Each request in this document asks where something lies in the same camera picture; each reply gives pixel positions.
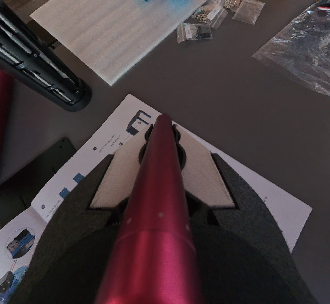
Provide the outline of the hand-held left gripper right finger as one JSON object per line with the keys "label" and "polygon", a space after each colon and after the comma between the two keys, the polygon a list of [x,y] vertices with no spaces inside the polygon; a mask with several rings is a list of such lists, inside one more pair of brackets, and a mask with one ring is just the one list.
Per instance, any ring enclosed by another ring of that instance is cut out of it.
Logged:
{"label": "hand-held left gripper right finger", "polygon": [[210,208],[235,208],[209,149],[180,126],[174,128],[179,133],[178,144],[184,150],[185,164],[181,171],[184,189]]}

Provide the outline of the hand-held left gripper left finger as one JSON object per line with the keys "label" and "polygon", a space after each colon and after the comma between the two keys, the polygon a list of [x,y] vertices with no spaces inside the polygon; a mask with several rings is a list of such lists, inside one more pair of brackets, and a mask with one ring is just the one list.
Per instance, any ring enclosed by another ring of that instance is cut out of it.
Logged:
{"label": "hand-held left gripper left finger", "polygon": [[128,198],[140,169],[139,154],[146,144],[147,125],[114,153],[104,177],[91,201],[91,209],[112,209]]}

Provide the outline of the magenta metal screwdriver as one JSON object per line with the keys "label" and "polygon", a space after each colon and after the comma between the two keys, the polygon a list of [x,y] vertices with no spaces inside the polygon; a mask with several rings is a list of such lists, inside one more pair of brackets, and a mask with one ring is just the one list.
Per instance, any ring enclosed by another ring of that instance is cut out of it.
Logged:
{"label": "magenta metal screwdriver", "polygon": [[94,303],[204,303],[168,115],[151,131]]}

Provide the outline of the white instruction booklet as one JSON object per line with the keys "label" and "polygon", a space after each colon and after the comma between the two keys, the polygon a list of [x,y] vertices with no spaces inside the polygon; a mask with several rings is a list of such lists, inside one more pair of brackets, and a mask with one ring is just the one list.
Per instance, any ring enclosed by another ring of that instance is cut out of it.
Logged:
{"label": "white instruction booklet", "polygon": [[[53,215],[70,190],[76,187],[92,167],[101,161],[101,158],[114,153],[135,134],[146,130],[146,126],[155,121],[159,115],[158,111],[129,94],[86,144],[71,159],[65,158],[66,163],[61,162],[61,167],[56,167],[55,171],[52,171],[52,177],[47,175],[46,180],[42,180],[36,189],[30,187],[37,180],[32,177],[41,176],[41,171],[32,171],[32,175],[28,175],[27,180],[23,175],[13,177],[14,185],[23,185],[22,189],[18,189],[18,194],[23,195],[23,203],[27,208],[9,222],[1,222],[1,225],[4,224],[0,235],[1,279],[7,272],[11,272],[14,281],[19,282],[19,278],[30,264],[37,241],[46,226],[43,217],[49,212],[49,218]],[[257,190],[257,194],[266,203],[292,252],[312,207],[200,137],[186,129],[185,131],[210,152],[217,153],[230,167],[238,171],[253,189]]]}

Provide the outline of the black cylindrical stand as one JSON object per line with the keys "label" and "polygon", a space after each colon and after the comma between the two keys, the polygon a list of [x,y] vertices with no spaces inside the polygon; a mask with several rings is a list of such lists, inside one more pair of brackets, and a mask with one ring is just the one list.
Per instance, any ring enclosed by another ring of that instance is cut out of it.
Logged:
{"label": "black cylindrical stand", "polygon": [[1,69],[69,112],[84,109],[91,88],[0,0]]}

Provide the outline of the white foam sheet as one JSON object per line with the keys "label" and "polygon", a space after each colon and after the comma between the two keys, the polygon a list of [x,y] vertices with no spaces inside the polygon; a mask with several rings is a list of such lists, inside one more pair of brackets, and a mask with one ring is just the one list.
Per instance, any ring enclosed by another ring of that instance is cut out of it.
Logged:
{"label": "white foam sheet", "polygon": [[49,0],[31,18],[112,86],[207,0]]}

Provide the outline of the large clear plastic bag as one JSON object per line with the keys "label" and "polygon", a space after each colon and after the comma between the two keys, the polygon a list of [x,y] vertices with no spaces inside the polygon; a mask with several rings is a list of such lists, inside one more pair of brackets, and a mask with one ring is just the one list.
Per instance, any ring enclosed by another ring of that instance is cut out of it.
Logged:
{"label": "large clear plastic bag", "polygon": [[330,0],[316,0],[253,58],[294,82],[330,96]]}

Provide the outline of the pile of small parts bags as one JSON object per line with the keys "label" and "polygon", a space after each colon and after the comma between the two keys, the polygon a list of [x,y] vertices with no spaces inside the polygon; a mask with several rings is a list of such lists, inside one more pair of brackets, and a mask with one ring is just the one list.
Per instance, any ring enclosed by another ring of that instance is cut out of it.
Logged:
{"label": "pile of small parts bags", "polygon": [[192,14],[195,23],[181,23],[177,27],[177,42],[212,38],[228,13],[233,20],[254,25],[265,3],[257,0],[207,0]]}

